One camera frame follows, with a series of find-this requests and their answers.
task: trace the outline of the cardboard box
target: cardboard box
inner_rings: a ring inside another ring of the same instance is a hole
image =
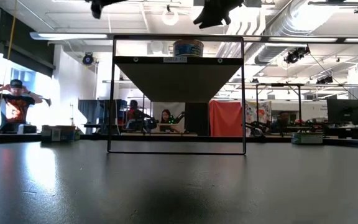
[[[41,130],[42,142],[72,142],[75,140],[75,126],[43,125]]]

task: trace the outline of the orange graphic t-shirt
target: orange graphic t-shirt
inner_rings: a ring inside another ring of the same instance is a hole
[[[2,94],[1,126],[4,126],[6,123],[25,123],[27,110],[30,105],[34,104],[35,100],[29,96]]]

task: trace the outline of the man wearing cap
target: man wearing cap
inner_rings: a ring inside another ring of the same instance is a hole
[[[42,103],[42,99],[29,91],[18,79],[11,80],[11,83],[0,87],[0,92],[7,90],[10,94],[1,94],[1,127],[6,123],[25,123],[27,110],[30,105]]]

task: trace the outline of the window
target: window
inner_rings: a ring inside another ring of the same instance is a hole
[[[49,99],[52,82],[50,77],[8,61],[0,54],[0,85],[8,84],[12,79],[21,80],[28,90],[42,98]],[[27,112],[27,122],[36,125],[40,130],[43,124],[48,123],[49,112],[49,106],[45,101],[31,106]]]

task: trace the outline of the seated person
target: seated person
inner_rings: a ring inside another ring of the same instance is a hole
[[[9,91],[9,94],[1,94],[1,131],[16,131],[19,124],[26,124],[27,110],[30,105],[42,103],[42,99],[29,91],[20,80],[11,80],[11,83],[0,87],[0,92]]]
[[[171,117],[171,112],[169,110],[167,110],[167,109],[163,110],[162,113],[161,113],[161,122],[160,122],[160,124],[169,124],[169,117]],[[179,131],[176,130],[175,128],[173,128],[172,126],[166,126],[166,125],[161,125],[160,126],[160,131],[179,133]]]
[[[127,112],[126,129],[141,131],[142,127],[146,127],[146,125],[143,123],[144,118],[151,118],[151,117],[141,112],[137,108],[136,100],[131,100],[131,102],[129,102],[129,111]]]
[[[277,116],[277,120],[272,123],[271,132],[273,133],[281,133],[285,132],[285,128],[288,126],[288,122],[290,120],[290,114],[282,111]]]

